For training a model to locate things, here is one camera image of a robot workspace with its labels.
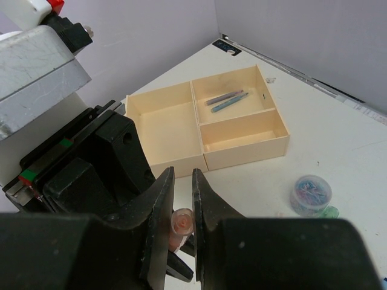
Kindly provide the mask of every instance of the blue marker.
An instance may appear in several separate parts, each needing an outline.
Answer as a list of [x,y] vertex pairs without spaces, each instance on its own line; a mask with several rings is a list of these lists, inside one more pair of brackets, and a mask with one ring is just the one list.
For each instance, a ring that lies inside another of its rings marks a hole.
[[248,94],[249,94],[249,93],[246,92],[246,93],[243,94],[243,95],[237,95],[236,97],[231,98],[230,100],[225,101],[224,103],[221,103],[220,105],[213,107],[213,108],[211,109],[211,112],[216,113],[216,112],[218,112],[218,111],[220,111],[220,110],[222,110],[222,109],[224,109],[224,108],[226,108],[226,107],[228,107],[228,106],[230,106],[230,105],[232,105],[232,104],[234,104],[234,103],[236,103],[236,102],[242,100],[242,99],[243,99],[244,97],[246,97]]

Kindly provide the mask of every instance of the divided organizer box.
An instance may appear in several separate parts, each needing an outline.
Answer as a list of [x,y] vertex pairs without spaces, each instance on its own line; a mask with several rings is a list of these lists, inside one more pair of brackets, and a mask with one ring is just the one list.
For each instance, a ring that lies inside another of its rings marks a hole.
[[[243,89],[249,95],[216,113],[211,98]],[[239,69],[126,98],[126,116],[137,128],[158,177],[175,176],[283,156],[290,135],[258,68]]]

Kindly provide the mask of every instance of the white tabletop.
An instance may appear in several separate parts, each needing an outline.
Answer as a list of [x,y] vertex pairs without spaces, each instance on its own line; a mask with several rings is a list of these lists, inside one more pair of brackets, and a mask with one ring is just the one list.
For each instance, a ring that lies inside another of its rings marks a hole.
[[[205,173],[213,189],[248,217],[296,217],[289,204],[302,175],[326,179],[331,205],[362,235],[380,276],[387,275],[387,126],[246,52],[233,57],[213,45],[138,92],[258,64],[290,131],[286,156]],[[192,208],[191,177],[175,184],[174,208]],[[180,256],[194,268],[194,258]],[[200,289],[167,277],[165,289]]]

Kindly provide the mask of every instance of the round plastic container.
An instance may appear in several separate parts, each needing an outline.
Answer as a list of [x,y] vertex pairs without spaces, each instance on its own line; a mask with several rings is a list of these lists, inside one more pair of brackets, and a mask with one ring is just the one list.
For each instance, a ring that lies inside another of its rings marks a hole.
[[188,208],[181,208],[172,214],[169,233],[169,251],[177,252],[194,232],[194,213]]
[[294,185],[290,204],[300,216],[318,218],[331,199],[332,189],[324,179],[316,175],[306,175]]

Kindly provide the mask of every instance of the white wall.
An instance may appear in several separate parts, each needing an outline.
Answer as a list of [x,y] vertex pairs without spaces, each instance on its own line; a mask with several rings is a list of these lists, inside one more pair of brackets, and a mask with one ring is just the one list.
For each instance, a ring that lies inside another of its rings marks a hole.
[[[77,56],[93,79],[79,91],[91,106],[123,99],[219,35],[213,0],[66,0],[61,16],[94,31]],[[0,15],[1,32],[14,27]]]
[[215,0],[220,32],[387,112],[386,0]]

